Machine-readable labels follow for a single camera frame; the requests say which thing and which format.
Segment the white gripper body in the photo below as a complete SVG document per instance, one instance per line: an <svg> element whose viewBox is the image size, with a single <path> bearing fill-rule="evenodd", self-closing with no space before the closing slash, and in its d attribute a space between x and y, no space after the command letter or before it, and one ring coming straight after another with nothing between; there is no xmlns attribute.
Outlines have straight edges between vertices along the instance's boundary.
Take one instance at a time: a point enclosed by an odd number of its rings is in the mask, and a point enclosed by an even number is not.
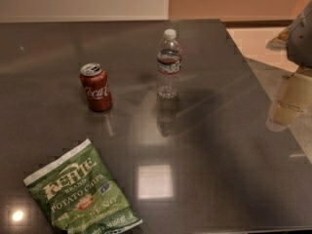
<svg viewBox="0 0 312 234"><path fill-rule="evenodd" d="M287 78L281 103L296 110L304 110L312 103L312 69L300 66Z"/></svg>

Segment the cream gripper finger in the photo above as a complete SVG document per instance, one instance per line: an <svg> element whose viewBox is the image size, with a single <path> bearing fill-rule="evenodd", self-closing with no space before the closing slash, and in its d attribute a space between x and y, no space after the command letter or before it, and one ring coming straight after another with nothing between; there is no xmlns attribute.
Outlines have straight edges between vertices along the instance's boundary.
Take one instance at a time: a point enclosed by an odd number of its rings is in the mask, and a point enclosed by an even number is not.
<svg viewBox="0 0 312 234"><path fill-rule="evenodd" d="M280 102L273 103L269 109L269 121L281 125L290 125L299 115L301 111L288 104L282 104Z"/></svg>

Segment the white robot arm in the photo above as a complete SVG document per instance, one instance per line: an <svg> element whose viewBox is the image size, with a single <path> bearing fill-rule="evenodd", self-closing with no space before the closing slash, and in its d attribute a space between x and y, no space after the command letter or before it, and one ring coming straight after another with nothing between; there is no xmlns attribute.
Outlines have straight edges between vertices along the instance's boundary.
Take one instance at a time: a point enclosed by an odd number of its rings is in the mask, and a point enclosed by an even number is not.
<svg viewBox="0 0 312 234"><path fill-rule="evenodd" d="M282 78L269 109L266 125L273 132L283 131L312 103L312 1L290 25L286 51L298 68Z"/></svg>

